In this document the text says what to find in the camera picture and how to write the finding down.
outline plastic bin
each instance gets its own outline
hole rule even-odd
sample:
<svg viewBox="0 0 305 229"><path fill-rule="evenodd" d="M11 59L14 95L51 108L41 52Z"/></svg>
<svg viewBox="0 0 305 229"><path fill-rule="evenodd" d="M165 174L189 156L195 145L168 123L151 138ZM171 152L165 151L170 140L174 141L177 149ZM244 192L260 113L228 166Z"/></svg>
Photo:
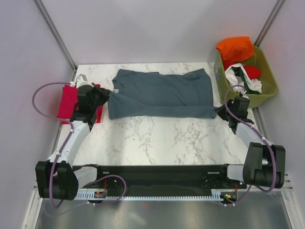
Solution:
<svg viewBox="0 0 305 229"><path fill-rule="evenodd" d="M278 86L272 74L268 61L263 51L254 46L254 55L251 59L242 62L244 65L257 67L261 71L261 76L258 78L262 82L261 94L247 94L250 99L249 108L258 107L266 99L274 96L278 92ZM221 104L224 104L224 96L229 89L230 84L224 74L224 65L220 53L217 51L216 62L214 65L214 73L217 81L218 93ZM231 90L228 94L228 99L234 99L238 96L237 92Z"/></svg>

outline gray-blue shirt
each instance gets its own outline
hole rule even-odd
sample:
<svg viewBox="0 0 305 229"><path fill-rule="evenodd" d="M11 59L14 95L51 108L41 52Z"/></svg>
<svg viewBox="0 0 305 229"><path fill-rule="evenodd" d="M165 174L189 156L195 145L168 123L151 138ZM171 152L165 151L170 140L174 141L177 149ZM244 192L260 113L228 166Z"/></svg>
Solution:
<svg viewBox="0 0 305 229"><path fill-rule="evenodd" d="M109 118L128 116L215 118L213 90L204 69L162 75L120 69L112 80Z"/></svg>

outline white marble surface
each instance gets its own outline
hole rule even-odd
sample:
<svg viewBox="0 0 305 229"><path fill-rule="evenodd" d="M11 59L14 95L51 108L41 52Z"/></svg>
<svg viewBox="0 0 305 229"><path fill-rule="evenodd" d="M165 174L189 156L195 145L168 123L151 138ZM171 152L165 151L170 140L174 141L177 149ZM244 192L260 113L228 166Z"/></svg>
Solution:
<svg viewBox="0 0 305 229"><path fill-rule="evenodd" d="M211 77L214 106L220 106L214 63L142 63L80 65L77 74L85 74L90 83L113 90L112 79L120 68L184 74L204 68ZM254 120L249 110L249 118ZM61 136L68 130L64 125ZM126 117L110 120L107 104L102 123L95 124L75 158L75 165L199 165L241 164L247 147L221 118Z"/></svg>

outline white wall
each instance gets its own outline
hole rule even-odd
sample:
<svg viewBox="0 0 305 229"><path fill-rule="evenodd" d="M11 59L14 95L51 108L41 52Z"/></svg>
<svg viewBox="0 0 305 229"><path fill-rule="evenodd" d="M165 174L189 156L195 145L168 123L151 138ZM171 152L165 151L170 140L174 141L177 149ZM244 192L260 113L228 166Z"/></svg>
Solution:
<svg viewBox="0 0 305 229"><path fill-rule="evenodd" d="M305 216L305 1L284 4L262 43L278 95L261 106L271 140L286 148L286 170Z"/></svg>
<svg viewBox="0 0 305 229"><path fill-rule="evenodd" d="M215 61L222 39L254 42L276 0L42 0L77 64Z"/></svg>
<svg viewBox="0 0 305 229"><path fill-rule="evenodd" d="M31 0L0 7L0 228L20 228L35 181L46 160L56 122L37 114L31 97L40 85L68 81L72 70ZM60 86L39 94L37 105L56 114Z"/></svg>

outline white cloth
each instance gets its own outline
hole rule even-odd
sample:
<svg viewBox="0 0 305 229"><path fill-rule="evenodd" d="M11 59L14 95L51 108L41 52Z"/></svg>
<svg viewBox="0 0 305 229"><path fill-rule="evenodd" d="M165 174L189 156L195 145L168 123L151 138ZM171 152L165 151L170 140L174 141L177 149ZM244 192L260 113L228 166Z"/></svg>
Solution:
<svg viewBox="0 0 305 229"><path fill-rule="evenodd" d="M244 66L241 63L236 63L236 64L231 65L224 72L225 76L226 76L226 78L229 81L231 86L237 85L237 84L242 85L242 86L244 85L243 82L238 83L238 80L237 80L237 78L234 74L234 71L233 71L232 67L240 67L242 69L242 71L244 73L244 79L246 80L250 90L258 91L259 93L262 93L262 83L258 79L250 80L246 70L244 69ZM243 89L241 87L235 87L235 88L233 88L233 90L235 92L242 92L243 91Z"/></svg>

